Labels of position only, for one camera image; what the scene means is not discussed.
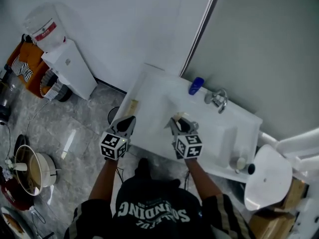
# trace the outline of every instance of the black t-shirt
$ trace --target black t-shirt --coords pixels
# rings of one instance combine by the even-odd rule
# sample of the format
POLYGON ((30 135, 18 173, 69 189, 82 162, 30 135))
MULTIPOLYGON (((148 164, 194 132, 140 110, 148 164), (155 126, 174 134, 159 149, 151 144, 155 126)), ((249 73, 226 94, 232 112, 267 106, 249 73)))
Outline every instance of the black t-shirt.
POLYGON ((109 203, 89 200, 74 212, 70 238, 254 238, 226 195, 198 199, 172 183, 125 181, 112 217, 109 203))

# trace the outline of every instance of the orange chair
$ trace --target orange chair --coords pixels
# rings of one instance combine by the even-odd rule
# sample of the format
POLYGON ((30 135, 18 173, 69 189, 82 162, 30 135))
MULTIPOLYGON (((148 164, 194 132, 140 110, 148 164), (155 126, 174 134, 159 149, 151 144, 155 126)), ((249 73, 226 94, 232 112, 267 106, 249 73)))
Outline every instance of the orange chair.
POLYGON ((19 75, 19 79, 22 81, 22 83, 25 85, 25 88, 35 94, 39 98, 43 98, 43 96, 40 93, 40 83, 41 80, 45 74, 45 72, 49 69, 47 64, 41 59, 41 56, 43 54, 43 51, 40 50, 39 47, 35 46, 32 43, 26 43, 21 42, 17 48, 15 48, 14 52, 9 57, 7 64, 11 67, 16 57, 20 54, 21 48, 28 51, 28 56, 34 57, 37 61, 40 61, 39 64, 36 64, 35 66, 31 66, 29 64, 29 68, 33 71, 32 76, 28 80, 28 82, 24 81, 24 78, 22 75, 19 75))

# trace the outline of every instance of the white toilet lid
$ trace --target white toilet lid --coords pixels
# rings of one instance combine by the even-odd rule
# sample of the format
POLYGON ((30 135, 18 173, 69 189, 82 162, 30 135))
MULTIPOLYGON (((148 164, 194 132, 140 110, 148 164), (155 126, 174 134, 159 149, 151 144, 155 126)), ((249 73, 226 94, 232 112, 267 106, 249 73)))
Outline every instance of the white toilet lid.
POLYGON ((245 188, 245 206, 249 211, 282 201, 293 177, 289 161, 268 144, 259 149, 254 164, 255 173, 249 176, 245 188))

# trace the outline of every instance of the gray tile floor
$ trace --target gray tile floor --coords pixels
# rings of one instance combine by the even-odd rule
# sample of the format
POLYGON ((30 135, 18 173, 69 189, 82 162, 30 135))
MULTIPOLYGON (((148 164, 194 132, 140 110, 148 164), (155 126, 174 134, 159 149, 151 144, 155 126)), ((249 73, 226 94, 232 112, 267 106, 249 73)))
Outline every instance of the gray tile floor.
MULTIPOLYGON (((39 99, 27 91, 17 77, 11 76, 10 85, 12 90, 7 90, 5 96, 8 98, 12 110, 8 123, 11 131, 10 155, 12 155, 18 135, 26 133, 27 119, 32 119, 47 100, 39 99)), ((81 202, 87 200, 104 163, 99 154, 98 142, 102 132, 109 126, 108 113, 113 107, 119 106, 123 98, 124 94, 99 83, 90 100, 81 99, 73 94, 64 103, 51 101, 30 122, 27 131, 30 146, 37 152, 50 155, 56 167, 61 169, 58 171, 51 201, 48 202, 51 196, 50 188, 44 188, 41 194, 34 199, 35 207, 46 219, 45 225, 37 218, 34 219, 42 236, 55 232, 54 238, 63 238, 66 228, 72 221, 74 209, 81 202), (74 137, 69 148, 67 148, 70 135, 74 135, 74 137), (67 151, 64 159, 61 158, 63 151, 67 151)), ((3 161, 9 149, 8 131, 4 126, 0 127, 0 138, 0 163, 4 165, 3 161)), ((179 178, 183 187, 184 177, 187 173, 185 165, 134 146, 131 147, 130 153, 127 153, 119 161, 119 167, 124 169, 124 179, 133 176, 134 169, 141 157, 149 159, 153 178, 179 178)), ((211 175, 211 178, 225 194, 230 196, 244 218, 249 219, 251 214, 233 196, 227 180, 213 175, 211 175)), ((111 204, 113 213, 115 212, 115 199, 120 186, 121 181, 116 176, 111 204)), ((198 196, 191 178, 189 180, 189 191, 198 196)), ((0 194, 0 205, 10 205, 2 194, 0 194)), ((34 229, 31 213, 29 211, 19 213, 34 229)))

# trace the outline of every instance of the forearm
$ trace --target forearm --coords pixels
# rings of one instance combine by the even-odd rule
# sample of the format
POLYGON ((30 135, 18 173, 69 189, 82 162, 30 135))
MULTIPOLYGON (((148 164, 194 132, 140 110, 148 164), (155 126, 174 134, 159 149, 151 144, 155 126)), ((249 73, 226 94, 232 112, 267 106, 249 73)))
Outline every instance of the forearm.
POLYGON ((209 178, 207 173, 201 168, 196 159, 186 159, 185 163, 194 180, 201 200, 204 200, 211 196, 222 194, 221 190, 209 178))
POLYGON ((103 199, 111 202, 114 176, 118 162, 106 160, 98 178, 95 181, 89 199, 103 199))

